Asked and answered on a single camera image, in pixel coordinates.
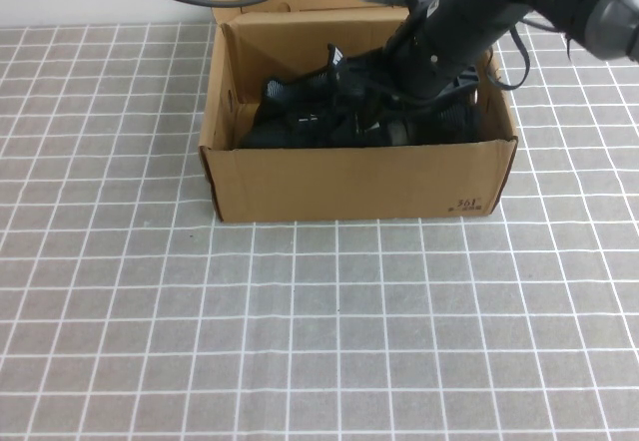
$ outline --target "table surface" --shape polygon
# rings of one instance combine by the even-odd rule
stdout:
[[[522,29],[491,217],[227,225],[212,30],[0,30],[0,438],[639,439],[639,66]]]

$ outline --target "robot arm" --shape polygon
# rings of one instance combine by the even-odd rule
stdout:
[[[436,97],[531,10],[600,59],[639,58],[639,0],[403,2],[410,15],[388,42],[386,62],[394,83],[417,99]]]

